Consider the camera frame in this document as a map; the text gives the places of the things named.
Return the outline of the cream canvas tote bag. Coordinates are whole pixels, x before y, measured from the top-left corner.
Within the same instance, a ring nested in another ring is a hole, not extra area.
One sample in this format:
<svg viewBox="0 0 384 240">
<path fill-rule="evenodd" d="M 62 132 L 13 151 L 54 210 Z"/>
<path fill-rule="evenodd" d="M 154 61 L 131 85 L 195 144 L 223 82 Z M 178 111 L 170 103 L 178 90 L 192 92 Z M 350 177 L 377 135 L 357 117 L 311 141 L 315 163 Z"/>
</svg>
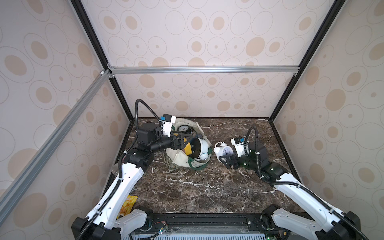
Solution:
<svg viewBox="0 0 384 240">
<path fill-rule="evenodd" d="M 193 129 L 192 134 L 196 133 L 195 138 L 201 138 L 204 139 L 208 142 L 209 145 L 209 157 L 205 161 L 196 161 L 195 159 L 192 159 L 190 156 L 187 156 L 183 150 L 172 150 L 170 148 L 166 149 L 166 154 L 167 156 L 171 159 L 173 164 L 176 164 L 180 167 L 185 167 L 185 168 L 191 168 L 193 170 L 199 171 L 204 169 L 208 163 L 211 160 L 211 155 L 213 152 L 213 148 L 211 147 L 211 142 L 208 140 L 206 134 L 204 133 L 203 129 L 197 122 L 193 122 L 187 119 L 183 118 L 176 118 L 176 122 L 173 124 L 172 130 L 177 131 L 178 127 L 181 125 L 188 125 Z"/>
</svg>

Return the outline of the white clock black back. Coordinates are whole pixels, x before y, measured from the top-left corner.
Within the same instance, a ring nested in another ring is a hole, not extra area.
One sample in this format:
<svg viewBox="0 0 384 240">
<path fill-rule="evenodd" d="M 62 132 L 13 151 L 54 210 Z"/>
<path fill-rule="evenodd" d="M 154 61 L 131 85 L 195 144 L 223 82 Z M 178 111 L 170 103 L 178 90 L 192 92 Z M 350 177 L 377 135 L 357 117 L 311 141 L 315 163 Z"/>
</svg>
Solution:
<svg viewBox="0 0 384 240">
<path fill-rule="evenodd" d="M 204 139 L 195 138 L 191 141 L 191 150 L 190 157 L 196 161 L 205 161 L 209 157 L 209 145 Z"/>
</svg>

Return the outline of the small black twin-bell clock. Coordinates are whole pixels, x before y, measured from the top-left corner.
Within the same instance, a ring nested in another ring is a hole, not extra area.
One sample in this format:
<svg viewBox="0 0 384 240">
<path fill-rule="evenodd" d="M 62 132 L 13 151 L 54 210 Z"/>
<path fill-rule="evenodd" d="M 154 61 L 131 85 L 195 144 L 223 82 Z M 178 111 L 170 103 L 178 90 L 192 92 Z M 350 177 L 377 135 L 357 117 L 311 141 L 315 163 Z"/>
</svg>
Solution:
<svg viewBox="0 0 384 240">
<path fill-rule="evenodd" d="M 191 134 L 191 127 L 188 125 L 181 125 L 177 129 L 178 132 L 181 132 L 183 134 Z"/>
</svg>

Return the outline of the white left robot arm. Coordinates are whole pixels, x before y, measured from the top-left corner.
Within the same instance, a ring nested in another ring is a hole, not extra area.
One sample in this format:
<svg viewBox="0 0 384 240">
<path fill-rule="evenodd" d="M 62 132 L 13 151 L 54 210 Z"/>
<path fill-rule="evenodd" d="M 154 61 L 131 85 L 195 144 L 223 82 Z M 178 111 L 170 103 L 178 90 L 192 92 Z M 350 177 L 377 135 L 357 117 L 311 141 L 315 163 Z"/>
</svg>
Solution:
<svg viewBox="0 0 384 240">
<path fill-rule="evenodd" d="M 135 117 L 136 135 L 132 145 L 119 157 L 118 175 L 105 195 L 85 218 L 76 218 L 71 228 L 77 240 L 120 240 L 137 229 L 152 228 L 153 211 L 144 207 L 119 218 L 119 212 L 154 160 L 154 154 L 166 150 L 182 150 L 196 137 L 173 130 L 176 117 L 155 115 L 157 123 L 139 125 Z"/>
</svg>

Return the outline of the small white round clock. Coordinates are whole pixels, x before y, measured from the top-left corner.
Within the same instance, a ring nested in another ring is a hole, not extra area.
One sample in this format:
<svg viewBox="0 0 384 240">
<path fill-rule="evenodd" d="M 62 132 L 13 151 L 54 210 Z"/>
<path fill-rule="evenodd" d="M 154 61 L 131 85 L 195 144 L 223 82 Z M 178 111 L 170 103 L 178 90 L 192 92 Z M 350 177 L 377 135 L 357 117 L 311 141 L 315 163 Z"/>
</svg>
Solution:
<svg viewBox="0 0 384 240">
<path fill-rule="evenodd" d="M 214 153 L 218 160 L 223 156 L 230 156 L 234 153 L 233 149 L 224 142 L 217 142 L 214 147 Z"/>
</svg>

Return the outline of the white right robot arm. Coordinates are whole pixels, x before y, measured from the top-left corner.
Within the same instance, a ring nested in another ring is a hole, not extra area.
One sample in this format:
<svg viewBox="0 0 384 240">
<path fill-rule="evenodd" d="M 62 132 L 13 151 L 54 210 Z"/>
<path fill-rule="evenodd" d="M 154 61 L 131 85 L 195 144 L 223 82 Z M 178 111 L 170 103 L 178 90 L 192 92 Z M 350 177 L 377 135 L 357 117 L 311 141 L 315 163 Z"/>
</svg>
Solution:
<svg viewBox="0 0 384 240">
<path fill-rule="evenodd" d="M 353 212 L 342 210 L 327 203 L 300 183 L 289 171 L 269 160 L 266 147 L 259 141 L 255 126 L 245 137 L 231 139 L 231 145 L 215 144 L 214 152 L 227 169 L 252 170 L 260 180 L 288 196 L 310 218 L 290 213 L 271 204 L 261 213 L 260 223 L 266 231 L 286 229 L 308 240 L 366 240 L 361 230 L 361 220 Z"/>
</svg>

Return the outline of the yellow square alarm clock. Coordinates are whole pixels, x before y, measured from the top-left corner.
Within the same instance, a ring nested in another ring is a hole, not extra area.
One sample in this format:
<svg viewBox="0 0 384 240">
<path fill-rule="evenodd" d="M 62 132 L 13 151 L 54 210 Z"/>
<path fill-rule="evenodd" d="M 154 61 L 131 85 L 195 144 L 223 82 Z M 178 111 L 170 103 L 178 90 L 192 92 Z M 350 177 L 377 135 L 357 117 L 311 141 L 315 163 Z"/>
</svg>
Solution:
<svg viewBox="0 0 384 240">
<path fill-rule="evenodd" d="M 191 142 L 188 142 L 185 148 L 183 149 L 183 152 L 187 155 L 190 156 L 193 153 L 193 147 L 191 145 Z"/>
</svg>

